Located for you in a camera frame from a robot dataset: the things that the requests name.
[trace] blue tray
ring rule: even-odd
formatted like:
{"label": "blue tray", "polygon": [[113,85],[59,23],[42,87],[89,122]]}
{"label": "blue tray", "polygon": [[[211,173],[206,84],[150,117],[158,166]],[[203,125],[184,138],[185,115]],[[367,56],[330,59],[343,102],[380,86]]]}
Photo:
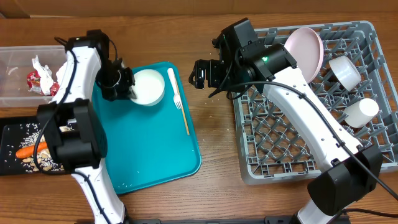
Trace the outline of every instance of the blue tray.
{"label": "blue tray", "polygon": [[[173,68],[180,89],[190,135],[182,111],[173,101],[174,92],[167,75]],[[117,194],[151,187],[196,173],[201,164],[198,141],[189,113],[178,70],[172,63],[160,62],[139,68],[160,72],[165,95],[155,106],[141,106],[130,100],[106,101],[101,90],[93,90],[94,109],[108,139],[106,168]]]}

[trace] fork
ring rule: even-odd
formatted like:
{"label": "fork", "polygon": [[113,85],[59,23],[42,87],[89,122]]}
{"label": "fork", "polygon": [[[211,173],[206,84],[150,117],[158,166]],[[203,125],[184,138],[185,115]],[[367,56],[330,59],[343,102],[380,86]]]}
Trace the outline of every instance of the fork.
{"label": "fork", "polygon": [[169,75],[170,82],[172,83],[173,91],[174,91],[174,104],[177,109],[182,108],[181,96],[177,92],[177,82],[175,81],[175,74],[173,68],[167,69],[167,74]]}

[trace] orange carrot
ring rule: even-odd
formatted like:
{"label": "orange carrot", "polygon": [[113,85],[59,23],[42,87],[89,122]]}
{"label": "orange carrot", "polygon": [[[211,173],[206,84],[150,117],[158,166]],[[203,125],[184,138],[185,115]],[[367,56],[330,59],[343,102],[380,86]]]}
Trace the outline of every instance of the orange carrot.
{"label": "orange carrot", "polygon": [[[23,147],[22,149],[18,150],[16,153],[16,156],[18,159],[25,159],[26,157],[29,157],[31,155],[33,155],[33,149],[34,149],[34,145],[33,146],[27,146],[27,147]],[[43,149],[46,149],[47,147],[47,143],[46,142],[40,142],[39,146],[37,147],[37,152],[40,152]]]}

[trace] wooden handle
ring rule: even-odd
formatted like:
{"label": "wooden handle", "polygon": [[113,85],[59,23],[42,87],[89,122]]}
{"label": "wooden handle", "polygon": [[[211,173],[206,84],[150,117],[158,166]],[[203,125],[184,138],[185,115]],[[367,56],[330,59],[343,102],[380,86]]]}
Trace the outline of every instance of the wooden handle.
{"label": "wooden handle", "polygon": [[[177,80],[175,81],[175,84],[177,85],[177,92],[178,92],[178,94],[180,94],[180,87],[178,86]],[[189,135],[188,123],[187,123],[187,119],[185,117],[185,112],[184,112],[184,107],[183,106],[182,106],[181,110],[182,110],[182,116],[184,117],[185,128],[187,129],[187,135]]]}

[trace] clear plastic bin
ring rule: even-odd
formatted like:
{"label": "clear plastic bin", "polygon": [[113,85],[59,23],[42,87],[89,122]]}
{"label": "clear plastic bin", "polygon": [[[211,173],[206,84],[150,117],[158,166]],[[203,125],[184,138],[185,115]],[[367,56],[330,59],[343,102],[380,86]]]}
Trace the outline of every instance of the clear plastic bin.
{"label": "clear plastic bin", "polygon": [[0,107],[35,107],[51,101],[53,96],[29,91],[27,85],[36,55],[42,66],[49,66],[56,82],[56,72],[67,61],[63,46],[0,47]]}

